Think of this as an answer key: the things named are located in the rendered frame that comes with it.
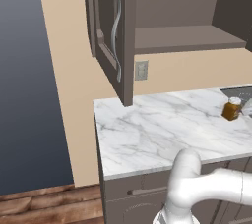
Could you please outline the amber jar with white lid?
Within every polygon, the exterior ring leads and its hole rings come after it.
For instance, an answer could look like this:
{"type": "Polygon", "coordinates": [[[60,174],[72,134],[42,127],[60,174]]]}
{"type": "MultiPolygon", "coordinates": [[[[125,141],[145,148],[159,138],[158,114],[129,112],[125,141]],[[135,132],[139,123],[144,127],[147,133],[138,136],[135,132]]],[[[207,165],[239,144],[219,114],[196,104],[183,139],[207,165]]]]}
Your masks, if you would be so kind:
{"type": "Polygon", "coordinates": [[[222,116],[228,120],[236,120],[241,109],[241,99],[239,97],[231,97],[222,110],[222,116]]]}

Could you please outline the open grey cabinet door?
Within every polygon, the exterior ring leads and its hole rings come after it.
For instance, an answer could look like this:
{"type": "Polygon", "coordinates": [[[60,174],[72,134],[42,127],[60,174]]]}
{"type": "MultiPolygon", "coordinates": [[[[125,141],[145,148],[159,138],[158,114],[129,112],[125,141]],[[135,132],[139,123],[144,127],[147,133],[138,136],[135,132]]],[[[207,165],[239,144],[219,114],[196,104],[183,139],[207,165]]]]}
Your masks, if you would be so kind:
{"type": "Polygon", "coordinates": [[[85,0],[88,38],[124,106],[133,104],[136,0],[85,0]]]}

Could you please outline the grey wall cabinet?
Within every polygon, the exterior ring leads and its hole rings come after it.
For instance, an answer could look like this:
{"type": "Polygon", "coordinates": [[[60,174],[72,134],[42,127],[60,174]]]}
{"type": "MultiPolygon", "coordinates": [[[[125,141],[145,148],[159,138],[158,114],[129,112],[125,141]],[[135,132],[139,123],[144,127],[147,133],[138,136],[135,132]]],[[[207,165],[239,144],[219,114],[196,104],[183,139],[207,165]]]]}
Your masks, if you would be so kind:
{"type": "Polygon", "coordinates": [[[137,0],[135,52],[249,47],[252,0],[137,0]]]}

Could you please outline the grey base cabinet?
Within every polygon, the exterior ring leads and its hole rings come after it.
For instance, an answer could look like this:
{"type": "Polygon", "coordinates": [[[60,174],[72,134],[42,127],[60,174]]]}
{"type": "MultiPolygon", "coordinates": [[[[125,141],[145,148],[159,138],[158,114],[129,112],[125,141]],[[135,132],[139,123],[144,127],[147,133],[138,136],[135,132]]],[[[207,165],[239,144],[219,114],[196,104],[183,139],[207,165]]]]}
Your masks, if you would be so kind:
{"type": "Polygon", "coordinates": [[[252,119],[211,125],[170,118],[131,121],[97,118],[96,140],[105,224],[152,224],[166,191],[128,196],[127,191],[167,187],[177,153],[193,148],[203,175],[217,168],[252,171],[252,119]]]}

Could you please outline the grey wall socket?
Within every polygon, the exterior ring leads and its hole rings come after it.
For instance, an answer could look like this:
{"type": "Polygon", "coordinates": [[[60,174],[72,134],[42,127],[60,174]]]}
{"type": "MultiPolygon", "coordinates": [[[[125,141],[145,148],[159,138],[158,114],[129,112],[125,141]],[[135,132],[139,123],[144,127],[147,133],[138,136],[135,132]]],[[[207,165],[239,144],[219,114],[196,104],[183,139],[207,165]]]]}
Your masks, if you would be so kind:
{"type": "Polygon", "coordinates": [[[140,61],[135,64],[135,80],[143,81],[148,77],[148,62],[140,61]]]}

